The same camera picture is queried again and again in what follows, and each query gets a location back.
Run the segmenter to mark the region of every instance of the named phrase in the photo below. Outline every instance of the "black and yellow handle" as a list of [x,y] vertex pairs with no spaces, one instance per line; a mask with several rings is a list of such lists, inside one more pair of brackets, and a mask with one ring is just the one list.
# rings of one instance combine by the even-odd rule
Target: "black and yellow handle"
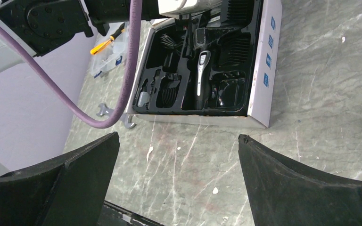
[[120,25],[120,27],[116,30],[116,32],[114,32],[110,36],[109,40],[107,40],[107,41],[97,45],[95,48],[91,49],[91,55],[95,55],[95,54],[101,52],[102,50],[104,50],[108,45],[110,45],[124,31],[125,31],[125,23],[122,23]]

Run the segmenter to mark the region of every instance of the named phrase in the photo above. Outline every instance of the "blue label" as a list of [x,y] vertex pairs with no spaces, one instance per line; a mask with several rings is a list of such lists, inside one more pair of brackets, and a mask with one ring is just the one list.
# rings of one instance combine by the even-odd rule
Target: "blue label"
[[268,87],[268,75],[264,73],[264,85]]
[[273,30],[275,30],[275,20],[274,17],[271,17],[271,27]]
[[269,54],[267,54],[266,64],[269,68],[271,68],[271,57]]
[[272,49],[272,45],[274,43],[274,39],[271,37],[271,35],[269,36],[269,46],[271,47]]

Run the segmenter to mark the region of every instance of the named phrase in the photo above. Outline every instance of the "clear plastic box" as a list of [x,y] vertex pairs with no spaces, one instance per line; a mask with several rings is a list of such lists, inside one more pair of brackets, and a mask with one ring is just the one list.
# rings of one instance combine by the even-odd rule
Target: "clear plastic box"
[[[106,36],[101,36],[96,40],[95,46],[110,39],[110,36],[120,27],[122,23],[109,24],[110,28]],[[128,48],[128,22],[125,23],[125,32],[120,34],[109,46],[101,52],[91,57],[91,67],[89,73],[95,76],[99,73],[106,73],[116,67],[116,59],[122,56],[122,62],[126,59]]]

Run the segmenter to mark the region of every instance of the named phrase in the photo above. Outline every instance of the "wrench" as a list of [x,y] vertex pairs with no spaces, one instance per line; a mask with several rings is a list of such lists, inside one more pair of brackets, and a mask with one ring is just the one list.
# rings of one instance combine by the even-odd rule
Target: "wrench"
[[[106,104],[104,104],[104,103],[99,104],[99,108],[100,108],[100,111],[99,111],[99,113],[96,114],[98,117],[103,117],[104,115],[110,116],[110,115],[112,115],[112,113],[114,111],[113,109],[108,108],[106,106]],[[131,120],[132,120],[132,116],[124,114],[124,113],[120,117],[120,121],[123,122],[124,127],[126,127],[127,129],[132,129],[136,126],[136,124],[131,122]]]

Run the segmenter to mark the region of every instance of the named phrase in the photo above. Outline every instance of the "marble table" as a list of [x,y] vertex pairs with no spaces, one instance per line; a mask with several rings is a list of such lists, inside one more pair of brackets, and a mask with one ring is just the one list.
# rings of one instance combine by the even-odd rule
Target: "marble table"
[[[106,200],[169,226],[253,226],[239,134],[316,169],[362,180],[362,1],[282,3],[269,129],[135,119],[131,130],[121,123],[99,130],[74,118],[65,152],[119,132]],[[142,23],[142,40],[149,26]],[[101,102],[114,107],[122,74],[119,66],[102,79],[87,76],[78,105],[89,115]]]

